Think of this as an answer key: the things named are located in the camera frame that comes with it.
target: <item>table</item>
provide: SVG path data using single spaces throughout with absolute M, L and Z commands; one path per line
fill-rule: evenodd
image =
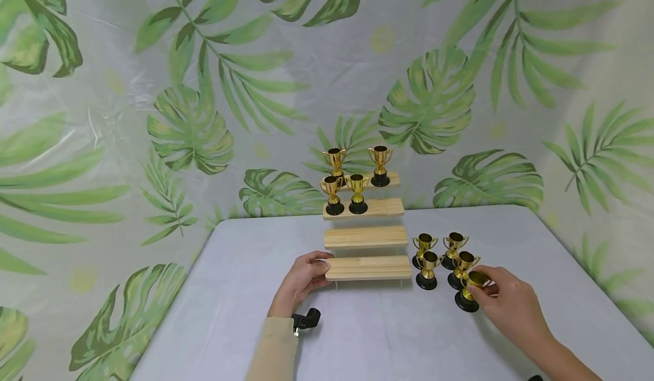
M 412 210 L 367 223 L 394 222 L 404 223 L 409 236 L 469 235 L 466 249 L 483 264 L 531 283 L 556 338 L 603 380 L 654 374 L 654 349 L 529 209 Z M 220 223 L 132 380 L 243 380 L 282 278 L 298 255 L 322 249 L 332 226 L 321 216 Z M 438 246 L 443 253 L 442 241 Z M 414 252 L 411 245 L 405 250 Z M 434 291 L 405 280 L 402 288 L 349 282 L 312 294 L 299 312 L 316 307 L 322 318 L 300 336 L 296 380 L 525 381 L 539 373 L 481 311 L 456 306 L 448 270 L 435 273 Z

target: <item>beige sleeve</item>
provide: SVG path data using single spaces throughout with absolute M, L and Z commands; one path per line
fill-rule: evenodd
M 266 318 L 245 381 L 293 381 L 296 351 L 293 319 Z

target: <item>leaf print backdrop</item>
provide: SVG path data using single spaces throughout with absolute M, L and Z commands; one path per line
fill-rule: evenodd
M 0 0 L 0 379 L 127 380 L 211 230 L 319 213 L 335 145 L 408 208 L 533 210 L 654 343 L 653 8 Z

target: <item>trophy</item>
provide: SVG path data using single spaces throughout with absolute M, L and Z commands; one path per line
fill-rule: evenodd
M 442 261 L 442 256 L 438 257 L 434 252 L 430 251 L 426 251 L 418 257 L 418 264 L 421 265 L 420 273 L 416 276 L 416 283 L 418 283 L 418 286 L 425 290 L 434 290 L 436 286 L 438 286 L 434 269 L 436 269 L 436 266 L 440 265 Z
M 438 238 L 432 239 L 431 235 L 428 233 L 422 233 L 418 235 L 417 238 L 413 238 L 413 246 L 418 249 L 416 255 L 413 256 L 412 259 L 413 266 L 416 269 L 422 269 L 421 265 L 418 264 L 418 259 L 421 258 L 426 251 L 433 248 L 436 242 L 438 242 Z
M 446 257 L 443 259 L 443 267 L 447 270 L 453 270 L 454 260 L 459 255 L 459 249 L 463 248 L 468 243 L 468 236 L 463 236 L 460 233 L 452 232 L 447 238 L 443 238 L 443 244 L 447 248 Z
M 329 175 L 327 178 L 320 181 L 320 188 L 322 188 L 322 190 L 329 196 L 325 211 L 329 215 L 340 215 L 343 213 L 345 206 L 341 204 L 341 199 L 336 196 L 336 193 L 340 189 L 338 178 L 333 175 Z
M 454 259 L 455 269 L 447 277 L 447 282 L 456 290 L 461 290 L 461 280 L 468 278 L 468 270 L 474 268 L 479 263 L 481 257 L 474 257 L 472 253 L 463 251 Z
M 366 189 L 369 180 L 370 178 L 364 177 L 361 174 L 352 174 L 345 178 L 347 186 L 352 189 L 352 192 L 354 192 L 349 210 L 355 215 L 360 215 L 367 211 L 367 204 L 364 202 L 364 197 L 361 195 L 361 192 Z
M 322 156 L 328 165 L 334 167 L 332 175 L 338 178 L 338 187 L 345 186 L 345 177 L 343 176 L 343 162 L 345 161 L 345 150 L 340 148 L 330 148 L 327 152 L 323 152 Z
M 368 153 L 370 154 L 370 159 L 376 165 L 375 174 L 370 183 L 375 187 L 386 187 L 391 182 L 391 179 L 388 178 L 384 165 L 391 160 L 393 149 L 378 145 L 377 147 L 369 148 Z
M 462 311 L 468 313 L 474 313 L 478 311 L 479 304 L 475 301 L 472 294 L 468 291 L 468 286 L 475 286 L 481 288 L 488 278 L 481 272 L 470 272 L 468 277 L 461 279 L 462 290 L 457 292 L 454 296 L 456 305 L 459 306 Z

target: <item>wooden shelf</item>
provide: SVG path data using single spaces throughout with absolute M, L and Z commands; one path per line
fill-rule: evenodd
M 350 201 L 344 201 L 343 205 L 345 210 L 340 215 L 330 215 L 327 213 L 327 201 L 322 206 L 322 217 L 326 221 L 336 219 L 353 219 L 362 217 L 374 216 L 401 216 L 404 214 L 404 205 L 402 205 L 401 198 L 386 198 L 386 199 L 366 199 L 368 209 L 365 213 L 360 215 L 353 214 L 348 209 Z
M 412 266 L 406 256 L 336 257 L 329 259 L 328 282 L 409 279 Z
M 366 188 L 366 190 L 367 190 L 367 189 L 392 188 L 392 187 L 397 187 L 397 186 L 399 186 L 399 184 L 400 184 L 400 175 L 397 174 L 395 171 L 387 171 L 387 173 L 388 173 L 388 174 L 387 174 L 387 175 L 388 175 L 388 178 L 391 179 L 391 182 L 389 182 L 388 185 L 387 185 L 386 187 L 375 187 L 374 185 L 372 185 L 372 184 L 369 182 L 369 183 L 368 183 L 368 186 L 367 186 L 367 188 Z M 373 173 L 367 173 L 367 174 L 364 174 L 364 177 L 367 177 L 367 178 L 372 179 L 372 177 L 373 177 Z M 352 191 L 352 190 L 351 190 L 348 186 L 345 186 L 345 187 L 341 187 L 338 191 L 339 191 L 339 192 L 348 192 L 348 191 Z
M 379 226 L 325 231 L 326 249 L 374 249 L 407 246 L 404 226 Z

